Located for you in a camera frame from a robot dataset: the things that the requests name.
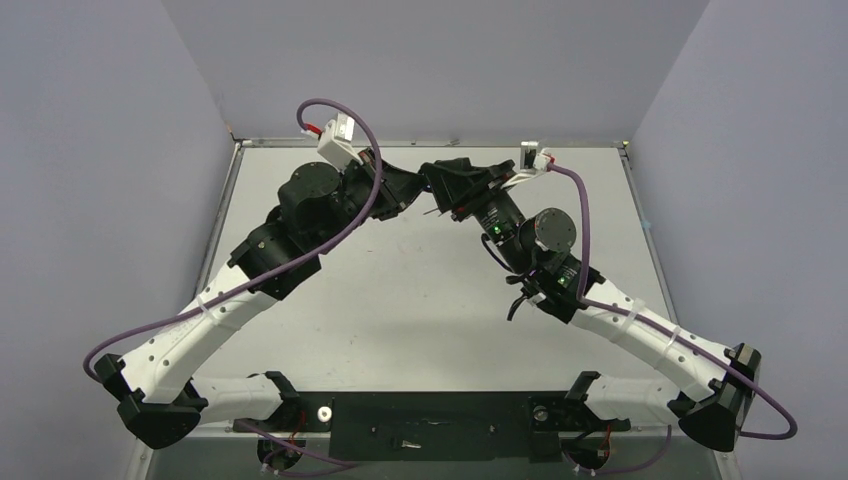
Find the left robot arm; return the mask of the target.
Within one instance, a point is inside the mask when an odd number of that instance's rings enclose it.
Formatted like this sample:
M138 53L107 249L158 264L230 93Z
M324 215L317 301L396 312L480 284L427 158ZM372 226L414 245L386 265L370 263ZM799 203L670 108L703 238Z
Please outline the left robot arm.
M421 174L377 163L362 150L343 168L299 166L278 190L277 205L185 309L179 322L136 349L94 365L118 402L125 427L162 449L197 426L225 420L285 430L301 411L299 393L280 372L201 378L200 366L247 322L285 299L320 270L320 258L366 219L387 220L425 191Z

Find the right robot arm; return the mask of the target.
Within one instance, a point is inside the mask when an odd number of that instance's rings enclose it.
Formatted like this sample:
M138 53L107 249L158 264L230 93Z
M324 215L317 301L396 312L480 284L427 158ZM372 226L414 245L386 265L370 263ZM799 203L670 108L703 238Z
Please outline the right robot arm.
M454 221L476 220L509 269L525 302L591 332L656 371L655 379L580 374L564 413L582 428L618 422L675 425L715 451L733 450L754 399L760 353L703 339L656 314L572 253L573 219L546 208L524 215L510 191L521 179L511 161L475 167L466 158L421 166L437 208Z

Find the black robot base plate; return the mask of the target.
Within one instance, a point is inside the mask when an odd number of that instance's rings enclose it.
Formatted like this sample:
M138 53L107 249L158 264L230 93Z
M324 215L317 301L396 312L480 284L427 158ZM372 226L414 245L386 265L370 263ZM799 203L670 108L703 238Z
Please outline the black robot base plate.
M569 438L630 427L599 419L565 391L303 392L283 420L235 429L321 434L330 457L355 462L557 462Z

